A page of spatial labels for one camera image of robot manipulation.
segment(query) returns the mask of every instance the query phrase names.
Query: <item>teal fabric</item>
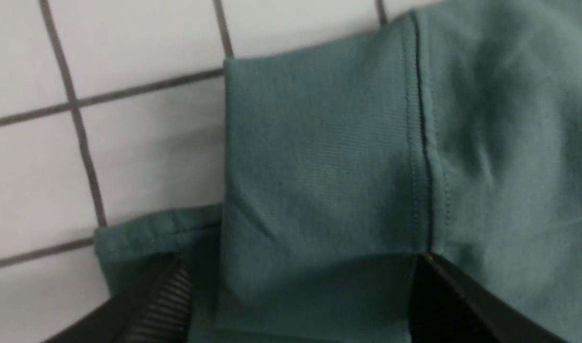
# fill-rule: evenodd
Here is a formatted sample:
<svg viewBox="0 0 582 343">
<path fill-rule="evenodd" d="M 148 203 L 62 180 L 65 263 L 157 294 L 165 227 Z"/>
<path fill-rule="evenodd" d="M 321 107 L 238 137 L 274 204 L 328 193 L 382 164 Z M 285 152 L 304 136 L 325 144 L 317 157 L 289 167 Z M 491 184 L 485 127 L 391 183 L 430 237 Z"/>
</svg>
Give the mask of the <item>teal fabric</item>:
<svg viewBox="0 0 582 343">
<path fill-rule="evenodd" d="M 181 252 L 192 343 L 408 343 L 431 251 L 582 342 L 582 0 L 453 0 L 225 76 L 224 206 L 97 230 L 113 294 Z"/>
</svg>

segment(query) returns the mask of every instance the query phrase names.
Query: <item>white tile wall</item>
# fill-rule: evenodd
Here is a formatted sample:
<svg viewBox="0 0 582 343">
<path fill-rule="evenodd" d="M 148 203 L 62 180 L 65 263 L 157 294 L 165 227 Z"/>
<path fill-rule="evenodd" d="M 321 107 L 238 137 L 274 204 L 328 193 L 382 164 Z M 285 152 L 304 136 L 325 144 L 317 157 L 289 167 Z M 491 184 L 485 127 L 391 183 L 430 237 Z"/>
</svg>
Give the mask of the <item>white tile wall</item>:
<svg viewBox="0 0 582 343">
<path fill-rule="evenodd" d="M 221 202 L 223 78 L 83 110 L 111 223 Z"/>
<path fill-rule="evenodd" d="M 220 67 L 211 0 L 50 0 L 78 97 Z"/>
<path fill-rule="evenodd" d="M 0 117 L 65 102 L 36 0 L 0 0 Z"/>
<path fill-rule="evenodd" d="M 70 114 L 0 128 L 0 258 L 89 237 L 96 226 Z"/>
<path fill-rule="evenodd" d="M 372 0 L 223 0 L 223 8 L 237 57 L 293 50 L 378 28 Z"/>
<path fill-rule="evenodd" d="M 0 269 L 0 343 L 39 343 L 108 298 L 91 248 Z"/>
</svg>

